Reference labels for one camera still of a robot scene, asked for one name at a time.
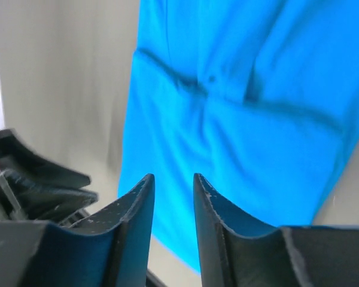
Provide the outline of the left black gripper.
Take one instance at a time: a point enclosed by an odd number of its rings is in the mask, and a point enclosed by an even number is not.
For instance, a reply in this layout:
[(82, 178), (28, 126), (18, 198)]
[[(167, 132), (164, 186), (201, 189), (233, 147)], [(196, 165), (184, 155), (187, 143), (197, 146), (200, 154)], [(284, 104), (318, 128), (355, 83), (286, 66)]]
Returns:
[[(4, 168), (44, 184), (20, 176), (10, 176), (7, 181)], [(96, 192), (80, 189), (90, 183), (90, 176), (29, 149), (13, 129), (0, 130), (0, 221), (60, 223), (98, 201)]]

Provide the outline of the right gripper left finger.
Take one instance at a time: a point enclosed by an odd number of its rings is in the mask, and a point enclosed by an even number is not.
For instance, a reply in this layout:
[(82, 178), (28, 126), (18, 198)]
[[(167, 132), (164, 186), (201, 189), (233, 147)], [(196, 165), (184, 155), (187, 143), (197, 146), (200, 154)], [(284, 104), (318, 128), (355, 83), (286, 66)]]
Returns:
[(0, 221), (0, 286), (144, 286), (154, 209), (152, 174), (70, 228)]

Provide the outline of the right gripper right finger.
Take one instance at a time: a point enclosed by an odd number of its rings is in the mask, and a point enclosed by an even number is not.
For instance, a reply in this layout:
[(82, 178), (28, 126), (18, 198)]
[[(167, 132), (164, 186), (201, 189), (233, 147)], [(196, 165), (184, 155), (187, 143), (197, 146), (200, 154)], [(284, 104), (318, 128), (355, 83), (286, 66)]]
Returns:
[(273, 227), (193, 178), (203, 286), (359, 286), (359, 226)]

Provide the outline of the blue t shirt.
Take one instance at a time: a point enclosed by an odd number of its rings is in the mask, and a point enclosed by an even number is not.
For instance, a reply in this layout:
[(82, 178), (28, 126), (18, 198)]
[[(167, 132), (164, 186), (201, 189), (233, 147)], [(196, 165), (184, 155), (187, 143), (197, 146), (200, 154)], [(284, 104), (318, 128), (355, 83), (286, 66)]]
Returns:
[(193, 175), (273, 226), (310, 224), (359, 140), (359, 1), (141, 1), (119, 195), (200, 270)]

